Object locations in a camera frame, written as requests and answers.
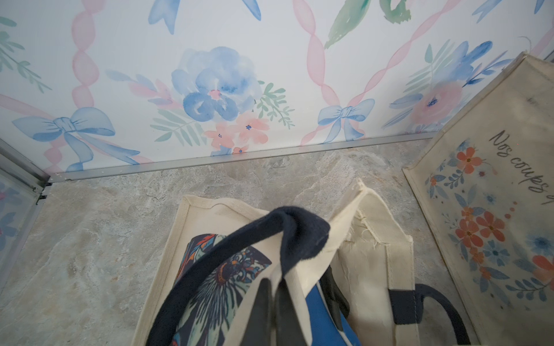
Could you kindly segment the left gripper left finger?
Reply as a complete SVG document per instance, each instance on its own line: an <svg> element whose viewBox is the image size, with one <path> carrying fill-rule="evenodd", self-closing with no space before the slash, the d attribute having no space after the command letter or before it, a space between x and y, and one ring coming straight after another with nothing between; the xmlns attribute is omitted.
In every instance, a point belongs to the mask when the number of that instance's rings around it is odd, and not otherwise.
<svg viewBox="0 0 554 346"><path fill-rule="evenodd" d="M240 346L270 346L273 296L271 281L262 279Z"/></svg>

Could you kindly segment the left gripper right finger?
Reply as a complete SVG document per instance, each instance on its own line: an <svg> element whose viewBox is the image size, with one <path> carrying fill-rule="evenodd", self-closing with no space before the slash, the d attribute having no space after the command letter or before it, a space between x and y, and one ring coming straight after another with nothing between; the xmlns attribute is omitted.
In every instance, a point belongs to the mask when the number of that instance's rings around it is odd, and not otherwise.
<svg viewBox="0 0 554 346"><path fill-rule="evenodd" d="M308 345L304 327L305 308L302 290L282 279L274 297L274 345Z"/></svg>

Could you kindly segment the blue ping pong paddle case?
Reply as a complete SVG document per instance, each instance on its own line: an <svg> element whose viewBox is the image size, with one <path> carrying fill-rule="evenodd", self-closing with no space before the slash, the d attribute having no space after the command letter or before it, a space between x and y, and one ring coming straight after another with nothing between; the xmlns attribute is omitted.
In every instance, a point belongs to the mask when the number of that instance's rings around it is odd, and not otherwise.
<svg viewBox="0 0 554 346"><path fill-rule="evenodd" d="M360 346L360 340L341 312L340 322L343 330L336 327L323 297L320 284L316 284L306 298L310 314L312 346Z"/></svg>

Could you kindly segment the cream canvas bag navy handles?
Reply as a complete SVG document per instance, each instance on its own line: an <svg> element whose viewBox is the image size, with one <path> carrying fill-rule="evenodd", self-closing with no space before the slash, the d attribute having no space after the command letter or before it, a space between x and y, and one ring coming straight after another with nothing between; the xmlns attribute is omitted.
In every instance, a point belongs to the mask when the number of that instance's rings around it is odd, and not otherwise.
<svg viewBox="0 0 554 346"><path fill-rule="evenodd" d="M306 298L320 284L330 315L343 314L361 345L418 345L424 303L444 310L457 345L470 342L450 300L415 281L413 240L385 202L357 181L330 220L303 208L271 211L231 198L187 195L134 333L134 345L239 345L262 279L273 301L286 279ZM271 345L275 343L274 302Z"/></svg>

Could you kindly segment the cream canvas bag orange handles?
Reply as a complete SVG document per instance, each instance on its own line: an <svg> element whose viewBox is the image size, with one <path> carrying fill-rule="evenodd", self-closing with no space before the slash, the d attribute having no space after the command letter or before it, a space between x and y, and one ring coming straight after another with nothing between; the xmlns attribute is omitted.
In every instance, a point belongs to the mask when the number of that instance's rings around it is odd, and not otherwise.
<svg viewBox="0 0 554 346"><path fill-rule="evenodd" d="M479 341L552 345L552 63L520 54L404 174Z"/></svg>

